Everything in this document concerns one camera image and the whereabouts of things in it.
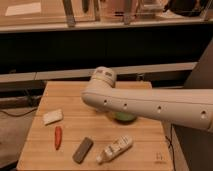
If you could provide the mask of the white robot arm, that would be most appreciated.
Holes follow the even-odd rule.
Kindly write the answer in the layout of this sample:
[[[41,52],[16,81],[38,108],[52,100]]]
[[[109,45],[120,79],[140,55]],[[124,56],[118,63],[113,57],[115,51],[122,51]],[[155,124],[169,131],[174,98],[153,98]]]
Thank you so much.
[[[83,102],[213,133],[213,89],[120,89],[116,79],[111,68],[96,68],[82,92]]]

